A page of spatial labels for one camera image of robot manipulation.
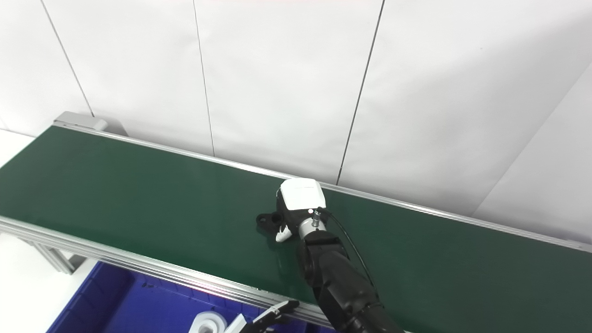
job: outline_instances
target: robotic arm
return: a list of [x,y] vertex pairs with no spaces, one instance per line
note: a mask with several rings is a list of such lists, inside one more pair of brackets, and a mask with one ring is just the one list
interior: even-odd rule
[[341,240],[325,225],[330,213],[320,184],[293,178],[276,194],[277,211],[260,214],[257,224],[283,242],[300,236],[301,275],[335,330],[344,333],[403,333],[387,315],[376,290],[350,262]]

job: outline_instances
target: white wall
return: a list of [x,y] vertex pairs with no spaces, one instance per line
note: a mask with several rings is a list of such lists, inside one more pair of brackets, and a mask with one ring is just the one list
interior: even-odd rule
[[191,0],[44,0],[93,113],[212,154]]
[[591,242],[592,65],[474,216],[562,238]]
[[[38,135],[92,111],[131,137],[337,182],[380,9],[3,1],[0,127]],[[590,36],[588,0],[386,0],[339,184],[589,241],[573,199],[592,178],[573,166],[589,162]]]
[[0,1],[0,126],[39,135],[64,111],[90,114],[39,1]]
[[380,5],[196,1],[216,156],[335,182]]
[[590,36],[590,1],[387,1],[340,185],[470,216],[590,64]]

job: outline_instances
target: blue bin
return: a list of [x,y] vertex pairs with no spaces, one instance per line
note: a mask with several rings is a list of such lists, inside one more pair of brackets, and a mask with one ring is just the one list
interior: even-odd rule
[[[229,324],[239,313],[252,321],[264,311],[99,262],[48,333],[187,333],[195,316],[210,310]],[[334,333],[296,319],[274,328],[278,333]]]

